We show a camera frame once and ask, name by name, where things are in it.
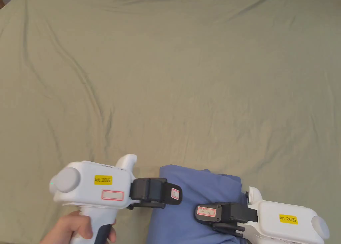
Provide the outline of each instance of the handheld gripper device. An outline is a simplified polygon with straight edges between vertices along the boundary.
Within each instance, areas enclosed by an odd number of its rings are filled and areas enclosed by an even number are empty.
[[[163,209],[166,204],[181,203],[181,188],[166,178],[136,179],[132,173],[136,161],[136,155],[127,154],[115,167],[91,161],[71,162],[52,178],[54,201],[79,206],[81,214],[91,218],[93,237],[86,240],[76,234],[70,244],[104,244],[119,209]]]
[[[252,244],[324,244],[329,238],[326,222],[312,209],[265,201],[255,187],[245,196],[248,204],[198,204],[194,217],[214,231]]]

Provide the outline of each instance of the yellow label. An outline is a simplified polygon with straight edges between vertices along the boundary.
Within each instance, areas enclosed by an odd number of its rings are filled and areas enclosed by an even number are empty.
[[[113,177],[111,175],[95,175],[95,185],[112,185]]]
[[[298,225],[296,216],[279,215],[279,220],[286,224]]]

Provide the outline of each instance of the finger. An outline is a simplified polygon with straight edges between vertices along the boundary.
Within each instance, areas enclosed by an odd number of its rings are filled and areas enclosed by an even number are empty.
[[[79,210],[76,210],[76,211],[74,211],[74,212],[71,212],[70,214],[69,214],[69,216],[78,216],[80,214],[80,211]]]
[[[112,243],[116,241],[116,231],[114,228],[111,228],[108,238]]]
[[[60,231],[75,231],[84,239],[91,239],[93,231],[91,229],[91,220],[89,216],[68,215],[60,218],[58,223]]]

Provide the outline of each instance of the round white knob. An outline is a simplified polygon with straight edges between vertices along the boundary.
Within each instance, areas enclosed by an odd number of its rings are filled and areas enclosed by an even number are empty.
[[[54,178],[53,185],[55,185],[60,192],[65,193],[72,191],[79,185],[81,181],[81,174],[75,168],[65,168]]]
[[[311,219],[311,224],[318,235],[321,236],[323,240],[329,239],[329,228],[325,220],[322,217],[314,216]]]

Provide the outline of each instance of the hand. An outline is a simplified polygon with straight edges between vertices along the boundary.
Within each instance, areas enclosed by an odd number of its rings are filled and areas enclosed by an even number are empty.
[[[69,244],[74,232],[80,234],[84,239],[91,239],[93,230],[90,217],[79,214],[79,211],[74,211],[61,217],[40,244]],[[110,231],[109,240],[116,241],[116,232],[113,228]]]

